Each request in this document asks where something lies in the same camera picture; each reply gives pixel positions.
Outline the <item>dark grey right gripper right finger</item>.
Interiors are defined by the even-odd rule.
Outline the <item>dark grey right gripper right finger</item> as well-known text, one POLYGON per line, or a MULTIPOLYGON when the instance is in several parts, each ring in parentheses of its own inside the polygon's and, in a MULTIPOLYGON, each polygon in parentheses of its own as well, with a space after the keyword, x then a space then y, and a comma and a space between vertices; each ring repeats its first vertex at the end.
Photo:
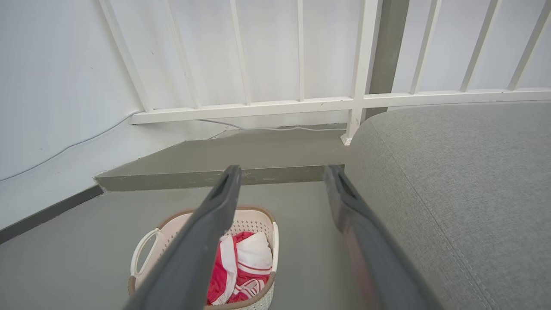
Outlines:
POLYGON ((323 172, 333 222, 346 241, 368 310, 442 310, 443 306, 366 204, 344 170, 323 172))

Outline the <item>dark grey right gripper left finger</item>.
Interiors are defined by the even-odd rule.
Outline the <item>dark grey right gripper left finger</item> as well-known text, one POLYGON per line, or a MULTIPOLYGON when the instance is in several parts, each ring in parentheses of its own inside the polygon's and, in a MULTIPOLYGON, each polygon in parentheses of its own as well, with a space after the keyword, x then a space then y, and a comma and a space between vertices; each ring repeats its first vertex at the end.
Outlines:
POLYGON ((218 242, 233 224, 241 167, 228 166, 127 302, 127 310, 202 310, 218 242))

